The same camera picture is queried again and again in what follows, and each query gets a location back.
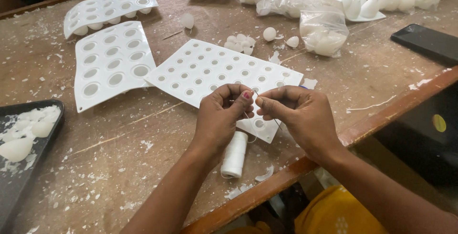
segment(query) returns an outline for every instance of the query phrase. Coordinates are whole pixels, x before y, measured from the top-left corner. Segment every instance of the yellow sticker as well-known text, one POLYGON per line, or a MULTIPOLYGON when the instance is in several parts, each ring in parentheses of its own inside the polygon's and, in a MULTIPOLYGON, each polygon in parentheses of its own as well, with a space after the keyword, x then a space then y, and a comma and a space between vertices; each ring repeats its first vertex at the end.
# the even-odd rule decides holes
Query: yellow sticker
POLYGON ((432 116, 432 124, 436 128, 438 132, 444 132, 445 129, 447 128, 447 125, 445 124, 444 118, 438 114, 434 114, 432 116))

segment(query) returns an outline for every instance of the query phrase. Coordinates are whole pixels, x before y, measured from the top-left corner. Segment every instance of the wooden table surface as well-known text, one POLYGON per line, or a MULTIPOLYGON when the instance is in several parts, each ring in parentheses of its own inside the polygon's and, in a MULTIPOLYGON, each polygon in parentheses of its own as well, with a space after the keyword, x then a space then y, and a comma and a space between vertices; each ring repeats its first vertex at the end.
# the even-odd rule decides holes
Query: wooden table surface
MULTIPOLYGON (((50 98, 66 105, 65 125, 31 185, 13 233, 26 233, 37 226, 36 234, 117 233, 194 134, 198 110, 155 87, 131 90, 84 113, 76 112, 75 43, 81 37, 66 40, 63 19, 81 1, 0 20, 0 106, 50 98)), ((267 60, 273 55, 273 45, 299 36, 297 19, 256 17, 254 6, 235 0, 157 2, 159 7, 151 13, 138 13, 157 65, 190 38, 223 45, 229 35, 237 33, 261 36, 252 56, 267 60), (179 18, 185 12, 194 16, 192 33, 185 30, 162 40, 183 30, 179 18), (268 26, 285 38, 266 43, 262 31, 268 26)), ((447 70, 389 40, 391 33, 414 22, 458 36, 456 4, 458 0, 443 0, 437 11, 388 13, 383 20, 348 23, 350 35, 340 58, 307 53, 302 41, 297 49, 277 49, 279 58, 283 66, 318 80, 315 90, 328 95, 339 137, 350 146, 458 79, 457 67, 447 70), (409 85, 423 79, 432 81, 410 90, 409 85), (347 108, 366 108, 393 96, 381 106, 347 113, 347 108)), ((183 232, 210 233, 315 166, 295 146, 285 127, 270 145, 258 139, 247 147, 241 178, 224 179, 219 167, 209 174, 183 232), (274 175, 257 183, 255 177, 265 174, 271 165, 274 175), (224 198, 227 190, 242 183, 256 186, 231 201, 224 198)))

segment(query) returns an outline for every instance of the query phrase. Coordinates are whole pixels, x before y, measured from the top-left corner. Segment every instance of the phone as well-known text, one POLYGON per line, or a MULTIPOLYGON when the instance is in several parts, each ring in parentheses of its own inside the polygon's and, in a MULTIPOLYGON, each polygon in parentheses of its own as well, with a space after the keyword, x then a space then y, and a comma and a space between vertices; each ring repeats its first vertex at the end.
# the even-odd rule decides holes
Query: phone
POLYGON ((445 67, 458 65, 457 37, 418 24, 410 24, 392 34, 391 40, 445 67))

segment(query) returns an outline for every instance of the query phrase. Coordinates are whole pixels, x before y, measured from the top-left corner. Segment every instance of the thread spool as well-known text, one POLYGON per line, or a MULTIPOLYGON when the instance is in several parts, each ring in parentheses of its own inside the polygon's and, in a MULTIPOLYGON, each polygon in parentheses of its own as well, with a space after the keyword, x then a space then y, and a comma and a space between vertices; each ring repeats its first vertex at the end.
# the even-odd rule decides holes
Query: thread spool
POLYGON ((242 176, 247 142, 247 134, 235 132, 234 137, 226 147, 223 165, 221 165, 221 176, 223 178, 240 178, 242 176))

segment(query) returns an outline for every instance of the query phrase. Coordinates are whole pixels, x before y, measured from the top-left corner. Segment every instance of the white silicone mold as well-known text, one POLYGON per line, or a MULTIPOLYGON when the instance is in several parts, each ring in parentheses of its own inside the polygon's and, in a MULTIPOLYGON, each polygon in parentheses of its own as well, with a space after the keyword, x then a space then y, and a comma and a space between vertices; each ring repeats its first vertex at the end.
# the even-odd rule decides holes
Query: white silicone mold
MULTIPOLYGON (((203 97, 226 83, 244 84, 261 93, 278 86, 299 85, 302 77, 302 73, 283 66, 191 39, 145 80, 199 108, 203 97)), ((253 106, 256 112, 259 107, 253 106)), ((275 121, 264 121, 257 114, 252 119, 239 120, 237 127, 267 143, 272 142, 278 129, 275 121)))
POLYGON ((77 112, 133 88, 152 86, 143 77, 156 68, 140 21, 126 21, 77 42, 77 112))
POLYGON ((118 24, 121 16, 135 17, 137 10, 149 13, 157 7, 156 0, 86 0, 67 12, 64 20, 65 38, 72 33, 86 35, 88 27, 98 30, 104 24, 118 24))

